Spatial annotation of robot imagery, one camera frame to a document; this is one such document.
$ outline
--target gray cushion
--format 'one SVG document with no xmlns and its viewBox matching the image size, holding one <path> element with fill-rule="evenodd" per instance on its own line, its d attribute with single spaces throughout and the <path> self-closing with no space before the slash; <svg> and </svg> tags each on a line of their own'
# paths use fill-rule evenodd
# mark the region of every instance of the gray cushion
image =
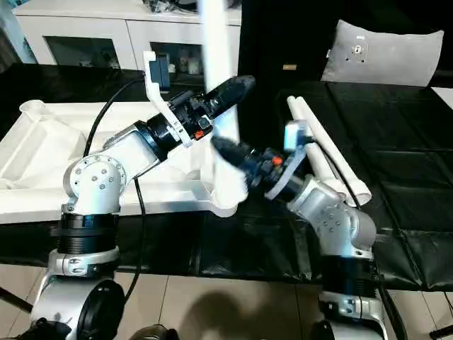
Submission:
<svg viewBox="0 0 453 340">
<path fill-rule="evenodd" d="M 324 81 L 427 86 L 439 62 L 444 31 L 375 33 L 339 20 Z"/>
</svg>

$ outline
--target floor tile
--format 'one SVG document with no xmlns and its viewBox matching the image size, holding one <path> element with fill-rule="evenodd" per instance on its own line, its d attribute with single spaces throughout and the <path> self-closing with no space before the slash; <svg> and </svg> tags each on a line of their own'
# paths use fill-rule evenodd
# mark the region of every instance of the floor tile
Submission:
<svg viewBox="0 0 453 340">
<path fill-rule="evenodd" d="M 430 309 L 434 323 L 438 329 L 452 326 L 453 325 L 453 316 L 450 312 L 449 305 L 445 299 L 444 293 L 442 292 L 433 292 L 433 293 L 423 293 L 428 308 Z M 447 294 L 450 302 L 453 303 L 452 294 Z M 446 336 L 446 340 L 453 340 L 453 335 Z"/>
<path fill-rule="evenodd" d="M 318 296 L 321 287 L 317 285 L 298 285 L 297 303 L 303 339 L 310 339 L 310 331 L 314 323 L 323 319 L 319 310 Z"/>
<path fill-rule="evenodd" d="M 126 293 L 133 277 L 131 273 L 117 273 L 115 281 Z M 116 339 L 127 340 L 139 329 L 159 323 L 167 278 L 163 275 L 140 275 L 126 304 Z"/>
<path fill-rule="evenodd" d="M 293 285 L 170 276 L 161 323 L 183 340 L 300 340 Z"/>
<path fill-rule="evenodd" d="M 422 293 L 407 290 L 390 290 L 389 293 L 406 326 L 408 338 L 428 340 L 429 333 L 435 329 L 435 324 Z"/>
<path fill-rule="evenodd" d="M 31 304 L 35 303 L 35 298 L 40 289 L 41 281 L 45 275 L 45 268 L 41 268 L 40 274 L 35 281 L 30 293 L 27 296 L 27 301 Z M 9 331 L 9 336 L 18 336 L 30 328 L 30 314 L 20 311 L 13 326 Z"/>
<path fill-rule="evenodd" d="M 20 298 L 26 299 L 41 268 L 0 265 L 0 286 Z M 20 310 L 0 300 L 0 338 L 8 335 Z"/>
</svg>

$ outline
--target white shelf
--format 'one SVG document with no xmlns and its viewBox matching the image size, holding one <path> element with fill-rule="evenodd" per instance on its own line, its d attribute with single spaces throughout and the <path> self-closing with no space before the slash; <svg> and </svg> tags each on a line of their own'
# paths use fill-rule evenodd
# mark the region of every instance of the white shelf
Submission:
<svg viewBox="0 0 453 340">
<path fill-rule="evenodd" d="M 108 18 L 172 23 L 200 23 L 196 13 L 152 13 L 141 0 L 31 0 L 13 10 L 17 16 Z M 241 25 L 241 9 L 228 10 L 228 24 Z"/>
</svg>

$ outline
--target black table surface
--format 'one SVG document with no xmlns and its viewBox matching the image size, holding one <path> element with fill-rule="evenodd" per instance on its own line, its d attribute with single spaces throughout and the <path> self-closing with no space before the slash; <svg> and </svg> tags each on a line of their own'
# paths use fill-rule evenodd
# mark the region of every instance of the black table surface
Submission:
<svg viewBox="0 0 453 340">
<path fill-rule="evenodd" d="M 30 99 L 47 103 L 107 101 L 135 71 L 13 65 L 0 74 L 0 136 Z M 183 90 L 173 87 L 172 92 Z M 265 109 L 243 106 L 241 136 L 282 146 L 290 119 L 286 98 L 303 96 L 373 198 L 363 208 L 377 229 L 374 252 L 386 286 L 453 290 L 453 114 L 431 89 L 293 82 Z M 135 84 L 120 101 L 145 101 Z M 299 170 L 309 172 L 308 162 Z M 55 222 L 0 225 L 0 262 L 46 266 Z M 120 270 L 137 262 L 140 217 L 121 217 Z M 147 216 L 147 273 L 318 282 L 319 248 L 306 223 L 284 206 L 250 194 L 230 218 L 210 212 Z"/>
</svg>

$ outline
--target white pipe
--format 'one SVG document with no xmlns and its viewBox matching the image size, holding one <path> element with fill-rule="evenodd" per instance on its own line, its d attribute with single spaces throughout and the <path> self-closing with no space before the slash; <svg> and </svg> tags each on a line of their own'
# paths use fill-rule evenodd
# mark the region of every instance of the white pipe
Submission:
<svg viewBox="0 0 453 340">
<path fill-rule="evenodd" d="M 304 111 L 302 110 L 302 107 L 297 103 L 296 98 L 290 96 L 287 98 L 287 102 L 292 117 L 295 120 L 306 121 Z M 306 130 L 306 135 L 313 137 L 313 132 L 311 131 L 311 128 L 309 126 Z M 319 148 L 319 146 L 315 143 L 308 144 L 306 146 L 306 156 L 310 161 L 315 177 L 318 178 L 320 181 L 323 181 L 326 185 L 330 186 L 341 196 L 343 200 L 345 200 L 347 197 L 348 190 L 345 187 L 345 185 L 340 180 L 338 180 L 333 174 L 327 162 L 327 159 L 324 156 L 324 153 Z"/>
<path fill-rule="evenodd" d="M 203 24 L 203 61 L 206 90 L 210 91 L 233 76 L 229 52 L 224 0 L 198 0 Z M 214 134 L 239 141 L 236 106 L 214 120 Z M 232 208 L 247 198 L 243 173 L 214 153 L 214 200 L 222 208 Z"/>
<path fill-rule="evenodd" d="M 326 152 L 328 152 L 328 154 L 332 157 L 333 161 L 336 163 L 339 170 L 346 178 L 346 181 L 348 181 L 360 205 L 367 203 L 369 200 L 371 200 L 372 197 L 367 185 L 356 176 L 354 171 L 346 162 L 345 157 L 343 157 L 341 152 L 335 146 L 335 143 L 330 138 L 328 133 L 324 130 L 324 127 L 319 122 L 318 118 L 314 115 L 313 111 L 310 109 L 306 101 L 302 97 L 298 97 L 296 101 L 298 106 L 301 108 L 305 119 L 314 134 L 314 137 L 316 138 L 318 143 L 323 146 Z M 354 201 L 349 194 L 346 198 L 346 203 L 348 205 L 355 206 Z"/>
</svg>

